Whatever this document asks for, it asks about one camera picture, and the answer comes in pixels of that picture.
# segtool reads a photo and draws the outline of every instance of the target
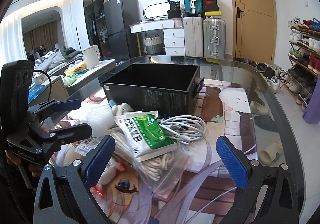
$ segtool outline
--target door frame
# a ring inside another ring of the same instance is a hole
[[[276,12],[276,0],[273,0],[273,8],[274,8],[274,19],[275,19],[275,30],[274,30],[274,43],[273,43],[273,51],[272,51],[272,63],[275,59],[276,52],[276,38],[277,38],[277,12]],[[233,46],[232,46],[232,54],[233,57],[236,57],[236,42],[237,42],[237,16],[236,16],[236,0],[232,0],[232,13],[233,13]]]

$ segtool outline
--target green and white packet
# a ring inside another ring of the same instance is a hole
[[[142,162],[177,149],[156,122],[158,111],[136,112],[115,119],[131,146],[132,156]]]

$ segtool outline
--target open black box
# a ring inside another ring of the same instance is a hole
[[[199,76],[195,65],[137,63],[100,84],[108,100],[128,103],[135,111],[158,110],[165,118],[193,114],[203,86]]]

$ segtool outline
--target anime desk mat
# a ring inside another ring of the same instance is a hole
[[[225,135],[247,157],[257,159],[253,120],[246,92],[239,84],[205,79],[197,97],[195,116],[207,124],[205,139],[187,146],[193,154],[176,187],[168,196],[153,194],[134,169],[120,172],[104,185],[104,194],[93,196],[105,212],[120,224],[199,224],[219,223],[227,214],[241,189],[235,184],[216,152],[216,140]],[[90,95],[79,110],[71,111],[55,128],[67,127],[86,120],[88,112],[108,104],[103,89]],[[52,157],[54,162],[69,165],[82,157],[74,151],[75,144],[61,146]],[[130,182],[132,193],[122,193],[116,186],[121,179]]]

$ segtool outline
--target white suitcase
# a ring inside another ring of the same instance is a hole
[[[203,20],[201,17],[183,18],[186,56],[203,57]]]

